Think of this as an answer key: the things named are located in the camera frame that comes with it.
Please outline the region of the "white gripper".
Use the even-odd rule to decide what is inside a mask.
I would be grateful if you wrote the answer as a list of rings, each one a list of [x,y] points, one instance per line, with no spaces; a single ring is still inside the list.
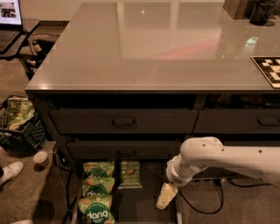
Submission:
[[[192,177],[183,178],[181,177],[175,170],[175,157],[169,160],[166,164],[166,177],[170,183],[164,183],[162,185],[159,197],[157,199],[157,208],[158,209],[166,209],[166,207],[170,204],[173,198],[178,193],[178,187],[185,186],[188,184]]]

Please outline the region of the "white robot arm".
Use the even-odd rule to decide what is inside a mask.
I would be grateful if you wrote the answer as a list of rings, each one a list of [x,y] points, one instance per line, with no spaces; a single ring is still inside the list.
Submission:
[[[165,209],[193,177],[207,168],[231,172],[280,185],[280,149],[272,146],[225,146],[213,136],[185,140],[179,154],[166,164],[167,182],[157,199],[157,208]]]

